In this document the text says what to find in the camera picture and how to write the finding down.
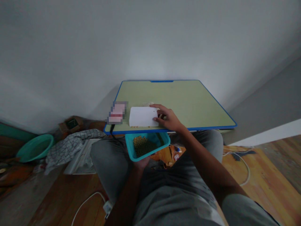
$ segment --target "checkered cloth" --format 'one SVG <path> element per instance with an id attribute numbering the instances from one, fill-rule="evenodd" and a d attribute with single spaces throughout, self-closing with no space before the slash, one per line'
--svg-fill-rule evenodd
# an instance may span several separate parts
<path id="1" fill-rule="evenodd" d="M 45 175 L 49 174 L 54 168 L 71 161 L 83 147 L 85 140 L 105 137 L 107 135 L 98 129 L 84 130 L 67 136 L 49 150 L 46 157 Z"/>

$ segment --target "finger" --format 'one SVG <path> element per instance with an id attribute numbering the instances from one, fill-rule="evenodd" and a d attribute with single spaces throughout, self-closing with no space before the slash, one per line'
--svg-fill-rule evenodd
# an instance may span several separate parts
<path id="1" fill-rule="evenodd" d="M 159 109 L 162 110 L 165 114 L 168 112 L 168 108 L 165 107 L 165 106 L 163 106 L 163 105 L 153 104 L 153 105 L 150 105 L 150 107 L 159 108 Z"/>
<path id="2" fill-rule="evenodd" d="M 162 110 L 157 110 L 157 114 L 158 114 L 158 115 L 164 114 L 164 111 L 162 111 Z"/>
<path id="3" fill-rule="evenodd" d="M 165 123 L 165 120 L 160 119 L 160 118 L 153 118 L 153 120 L 156 121 L 156 122 L 158 122 L 161 125 L 164 125 L 164 123 Z"/>

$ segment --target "hand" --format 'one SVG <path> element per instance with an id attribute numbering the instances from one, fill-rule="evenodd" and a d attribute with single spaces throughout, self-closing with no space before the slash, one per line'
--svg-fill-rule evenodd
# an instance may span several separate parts
<path id="1" fill-rule="evenodd" d="M 144 168 L 148 165 L 148 162 L 150 161 L 151 157 L 148 156 L 144 159 L 141 159 L 138 162 L 133 162 L 133 165 L 135 168 L 139 169 L 139 170 L 144 170 Z"/>
<path id="2" fill-rule="evenodd" d="M 153 104 L 150 105 L 150 107 L 155 107 L 160 109 L 157 111 L 158 118 L 154 118 L 153 120 L 157 121 L 160 125 L 164 126 L 165 128 L 175 132 L 180 132 L 182 129 L 185 128 L 185 126 L 179 121 L 179 119 L 171 109 L 168 109 L 163 105 L 159 105 L 159 104 Z"/>

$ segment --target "left hand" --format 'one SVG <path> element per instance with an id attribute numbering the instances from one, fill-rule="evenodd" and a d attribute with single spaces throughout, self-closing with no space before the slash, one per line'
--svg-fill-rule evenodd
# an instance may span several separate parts
<path id="1" fill-rule="evenodd" d="M 150 161 L 150 159 L 151 159 L 151 157 L 148 156 L 148 157 L 146 157 L 146 158 L 144 158 L 144 159 L 141 159 L 141 160 L 138 161 L 138 162 L 133 162 L 134 167 L 135 167 L 135 168 L 138 168 L 138 169 L 140 169 L 140 170 L 144 170 L 144 168 L 148 165 L 148 162 Z"/>

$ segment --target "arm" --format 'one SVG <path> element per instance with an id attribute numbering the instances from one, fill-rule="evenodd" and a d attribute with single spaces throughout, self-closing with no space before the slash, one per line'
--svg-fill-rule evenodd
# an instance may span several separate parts
<path id="1" fill-rule="evenodd" d="M 139 187 L 144 168 L 150 158 L 144 158 L 134 163 L 129 178 L 115 203 L 105 226 L 110 225 L 131 225 L 135 213 Z"/>
<path id="2" fill-rule="evenodd" d="M 154 118 L 154 120 L 180 136 L 200 176 L 220 206 L 228 194 L 237 193 L 247 196 L 225 167 L 196 140 L 171 109 L 157 104 L 150 105 L 150 107 L 159 108 L 158 115 L 166 116 L 165 120 L 162 119 L 163 117 Z"/>

